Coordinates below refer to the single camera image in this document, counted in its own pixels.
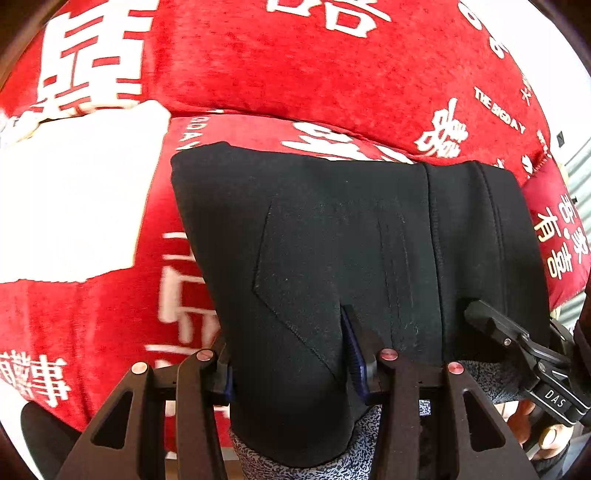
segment white chinese character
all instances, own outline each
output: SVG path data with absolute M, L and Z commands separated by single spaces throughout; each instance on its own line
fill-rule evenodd
M 185 232 L 170 232 L 165 233 L 162 238 L 184 238 L 186 240 L 187 234 Z M 188 255 L 163 255 L 162 258 L 164 260 L 186 260 L 188 262 L 195 262 L 195 256 L 191 251 L 191 246 L 189 246 Z
M 165 233 L 163 238 L 187 239 L 185 232 Z M 189 247 L 188 255 L 163 255 L 164 260 L 185 260 L 195 262 L 195 257 Z M 183 284 L 193 283 L 205 285 L 203 277 L 182 275 L 173 267 L 162 269 L 160 280 L 160 300 L 158 302 L 158 319 L 163 323 L 178 322 L 178 339 L 181 343 L 193 341 L 194 327 L 189 313 L 202 315 L 201 345 L 210 346 L 215 339 L 220 326 L 215 310 L 198 309 L 183 305 Z
M 521 93 L 523 93 L 523 96 L 521 97 L 522 100 L 525 100 L 527 102 L 527 106 L 530 106 L 530 98 L 531 98 L 531 93 L 529 92 L 529 90 L 527 89 L 527 87 L 522 88 L 520 90 Z
M 4 377 L 4 381 L 8 385 L 12 385 L 16 388 L 17 382 L 14 378 L 14 371 L 12 371 L 12 364 L 10 362 L 10 356 L 7 352 L 0 355 L 0 373 Z
M 359 147 L 352 143 L 351 137 L 345 134 L 337 134 L 330 128 L 320 125 L 309 124 L 306 122 L 296 122 L 293 124 L 301 132 L 308 135 L 299 135 L 304 142 L 283 141 L 281 145 L 288 148 L 295 148 L 305 152 L 321 153 L 324 155 L 335 155 L 334 157 L 325 157 L 328 160 L 373 160 L 359 151 Z
M 64 13 L 46 26 L 34 112 L 65 118 L 95 107 L 129 108 L 139 103 L 144 41 L 158 0 L 109 0 L 80 15 Z
M 310 8 L 322 5 L 320 0 L 303 0 L 297 7 L 284 7 L 279 4 L 279 0 L 267 0 L 268 12 L 285 12 L 286 14 L 299 15 L 301 17 L 310 16 Z
M 458 143 L 468 138 L 468 132 L 465 124 L 453 118 L 456 104 L 457 98 L 452 98 L 447 110 L 436 111 L 431 121 L 435 130 L 423 132 L 415 142 L 421 152 L 426 152 L 425 156 L 437 154 L 438 157 L 455 158 L 460 154 Z
M 300 3 L 297 7 L 285 7 L 283 5 L 280 5 L 279 1 L 280 0 L 267 0 L 267 11 L 285 12 L 289 14 L 299 15 L 301 17 L 309 17 L 310 9 L 312 7 L 322 5 L 322 2 L 320 2 L 320 0 L 303 0 L 303 2 Z M 333 0 L 333 2 L 353 5 L 354 7 L 360 8 L 361 10 L 365 10 L 366 12 L 369 12 L 387 22 L 392 21 L 389 15 L 374 7 L 370 7 L 369 4 L 375 4 L 377 3 L 377 0 Z M 358 12 L 355 10 L 351 10 L 349 8 L 342 8 L 331 2 L 326 2 L 324 4 L 324 8 L 326 14 L 325 26 L 327 30 L 340 31 L 342 33 L 353 35 L 354 37 L 358 38 L 367 38 L 367 33 L 370 30 L 373 30 L 377 27 L 374 19 L 363 12 Z M 339 25 L 340 14 L 357 17 L 359 18 L 359 23 L 355 28 Z
M 583 254 L 589 253 L 587 237 L 581 227 L 578 227 L 572 234 L 574 253 L 579 255 L 579 265 L 583 262 Z
M 531 160 L 527 155 L 521 157 L 521 164 L 523 165 L 523 169 L 530 175 L 534 172 L 534 166 L 531 164 Z
M 410 160 L 409 158 L 407 158 L 406 155 L 403 155 L 400 152 L 392 150 L 391 148 L 384 147 L 383 145 L 374 145 L 374 147 L 376 147 L 378 150 L 380 150 L 381 153 L 387 155 L 387 157 L 384 157 L 382 155 L 382 160 L 392 161 L 391 159 L 394 159 L 394 160 L 398 160 L 400 163 L 407 163 L 409 165 L 414 164 L 414 162 L 412 160 Z
M 29 369 L 31 366 L 31 357 L 25 352 L 8 355 L 4 352 L 0 355 L 0 373 L 9 385 L 12 385 L 25 398 L 32 398 L 31 381 L 29 380 Z
M 566 242 L 562 242 L 562 248 L 556 253 L 552 250 L 552 257 L 549 257 L 548 270 L 550 271 L 550 277 L 562 280 L 562 274 L 573 271 L 573 264 L 571 258 L 573 256 L 569 253 L 569 248 L 566 246 Z
M 62 367 L 67 365 L 63 358 L 48 362 L 47 355 L 39 355 L 38 362 L 31 362 L 33 388 L 35 393 L 47 396 L 46 403 L 57 407 L 57 400 L 68 400 L 68 392 L 72 389 L 63 380 Z
M 16 353 L 12 351 L 12 369 L 14 370 L 14 379 L 16 388 L 23 397 L 32 398 L 31 381 L 29 373 L 31 368 L 31 357 L 25 352 Z
M 560 199 L 562 202 L 558 204 L 558 210 L 560 210 L 563 220 L 566 223 L 574 223 L 574 219 L 577 214 L 574 211 L 574 206 L 571 203 L 569 197 L 567 195 L 561 195 Z
M 165 266 L 162 269 L 160 280 L 160 301 L 158 302 L 158 319 L 163 323 L 178 322 L 178 339 L 181 343 L 193 341 L 193 321 L 189 313 L 203 315 L 204 325 L 216 317 L 215 310 L 198 309 L 183 305 L 183 284 L 205 284 L 202 277 L 182 275 L 173 267 Z
M 534 227 L 536 232 L 538 230 L 542 231 L 542 235 L 538 235 L 538 240 L 542 243 L 551 239 L 554 236 L 554 233 L 557 233 L 558 236 L 562 237 L 558 228 L 558 217 L 552 213 L 550 207 L 546 207 L 546 212 L 548 212 L 547 216 L 538 213 L 538 217 L 540 217 L 542 221 Z

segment finger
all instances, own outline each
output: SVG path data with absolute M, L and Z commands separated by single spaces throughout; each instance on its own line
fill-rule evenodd
M 511 417 L 509 417 L 509 420 L 507 420 L 507 425 L 521 445 L 527 442 L 527 440 L 530 438 L 531 425 L 530 419 L 527 415 L 522 415 L 519 413 L 519 411 L 517 411 L 511 415 Z
M 573 436 L 573 431 L 572 427 L 552 425 L 540 435 L 540 447 L 542 450 L 562 450 Z
M 514 413 L 517 412 L 517 408 L 519 407 L 519 401 L 515 400 L 515 401 L 508 401 L 507 403 L 505 403 L 504 407 L 503 407 L 503 418 L 505 419 L 505 421 L 507 421 L 507 419 L 509 417 L 511 417 L 511 415 L 513 415 Z
M 517 411 L 516 413 L 519 413 L 520 415 L 529 415 L 530 413 L 532 413 L 535 409 L 535 403 L 533 403 L 530 400 L 520 400 L 519 401 L 519 405 L 517 406 Z

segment black fabric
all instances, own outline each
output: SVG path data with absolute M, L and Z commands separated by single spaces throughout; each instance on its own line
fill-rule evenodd
M 80 432 L 35 402 L 27 403 L 22 409 L 21 428 L 27 448 L 43 478 L 53 480 L 80 437 Z
M 548 341 L 544 273 L 510 172 L 331 162 L 227 143 L 185 150 L 172 181 L 232 352 L 232 428 L 294 467 L 347 445 L 365 408 L 347 394 L 339 305 L 430 364 L 501 362 L 463 323 L 479 298 Z

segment black pants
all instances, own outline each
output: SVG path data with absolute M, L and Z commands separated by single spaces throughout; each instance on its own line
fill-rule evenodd
M 342 453 L 365 411 L 348 393 L 340 304 L 429 364 L 500 362 L 462 319 L 482 299 L 548 339 L 537 239 L 513 175 L 331 162 L 218 143 L 175 155 L 187 236 L 232 353 L 232 428 L 308 467 Z

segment seam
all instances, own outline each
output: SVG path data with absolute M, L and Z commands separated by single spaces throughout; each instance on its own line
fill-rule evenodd
M 443 321 L 443 296 L 441 294 L 441 279 L 443 275 L 443 255 L 439 243 L 439 218 L 437 216 L 437 202 L 431 188 L 431 175 L 427 165 L 421 163 L 425 170 L 427 179 L 427 201 L 429 208 L 429 227 L 431 229 L 431 246 L 433 247 L 433 258 L 435 260 L 435 273 L 437 275 L 437 294 L 439 295 L 439 316 L 441 318 L 441 355 L 445 357 L 446 328 Z
M 413 284 L 410 279 L 410 263 L 408 262 L 408 249 L 406 244 L 406 229 L 404 228 L 404 215 L 402 214 L 402 207 L 398 201 L 398 198 L 394 197 L 394 203 L 396 204 L 396 214 L 398 216 L 398 233 L 400 235 L 400 241 L 402 243 L 402 251 L 404 252 L 404 271 L 406 273 L 405 279 L 408 287 L 408 301 L 410 302 L 410 319 L 405 319 L 404 324 L 406 326 L 411 325 L 413 330 L 416 331 L 416 324 L 414 322 L 414 301 L 413 301 Z M 417 346 L 417 335 L 413 334 L 413 347 Z
M 381 211 L 381 206 L 379 205 L 379 202 L 376 205 L 378 212 Z M 386 296 L 388 298 L 388 308 L 390 310 L 390 341 L 392 342 L 391 345 L 392 347 L 395 346 L 394 343 L 394 315 L 393 315 L 393 311 L 392 311 L 392 296 L 390 295 L 390 284 L 388 282 L 388 267 L 393 268 L 394 266 L 392 265 L 392 259 L 390 259 L 390 262 L 387 261 L 386 259 L 386 255 L 385 255 L 385 247 L 384 247 L 384 230 L 383 228 L 385 227 L 387 229 L 387 225 L 382 226 L 382 222 L 380 222 L 379 220 L 379 213 L 378 213 L 378 232 L 379 232 L 379 244 L 380 244 L 380 250 L 381 250 L 381 254 L 382 254 L 382 265 L 384 268 L 384 283 L 386 285 Z M 400 318 L 400 305 L 397 305 L 398 308 L 398 318 Z
M 273 314 L 273 316 L 276 318 L 276 320 L 280 324 L 282 324 L 285 328 L 287 328 L 310 352 L 312 352 L 316 356 L 316 358 L 318 358 L 318 360 L 320 360 L 320 362 L 328 369 L 328 371 L 330 372 L 330 374 L 332 375 L 332 377 L 335 379 L 335 381 L 338 384 L 340 384 L 341 382 L 339 381 L 336 373 L 333 372 L 333 370 L 329 366 L 329 364 L 326 361 L 326 359 L 324 358 L 324 356 L 320 352 L 318 352 L 314 347 L 312 347 L 311 345 L 308 345 L 308 343 L 306 343 L 306 341 L 300 335 L 300 333 L 298 332 L 297 328 L 294 325 L 292 325 L 287 320 L 281 319 L 279 317 L 279 315 L 277 315 L 277 312 L 275 310 L 273 310 L 273 308 L 271 308 L 271 306 L 265 301 L 265 299 L 258 292 L 259 280 L 260 280 L 260 272 L 261 272 L 262 252 L 265 249 L 266 240 L 267 240 L 267 235 L 266 235 L 266 232 L 267 232 L 267 223 L 269 221 L 269 218 L 271 217 L 271 209 L 272 209 L 272 206 L 273 206 L 273 201 L 275 200 L 276 196 L 277 195 L 275 195 L 271 199 L 271 201 L 269 202 L 269 208 L 267 210 L 267 215 L 265 216 L 265 223 L 264 223 L 263 229 L 262 229 L 262 238 L 261 238 L 261 242 L 260 242 L 258 256 L 257 256 L 257 259 L 256 259 L 256 270 L 255 270 L 254 280 L 253 280 L 253 283 L 252 283 L 252 292 L 265 305 L 265 307 L 267 307 L 269 309 L 269 311 Z
M 492 192 L 491 186 L 488 183 L 488 179 L 486 178 L 486 174 L 484 172 L 484 168 L 482 168 L 482 164 L 475 162 L 478 172 L 484 181 L 484 185 L 486 186 L 486 192 L 488 194 L 488 199 L 491 203 L 492 209 L 492 216 L 495 222 L 495 231 L 496 231 L 496 246 L 499 251 L 499 270 L 501 271 L 501 295 L 503 300 L 503 309 L 504 312 L 508 312 L 507 306 L 507 280 L 505 276 L 505 238 L 503 235 L 503 229 L 501 225 L 501 216 L 499 215 L 498 206 L 492 199 Z

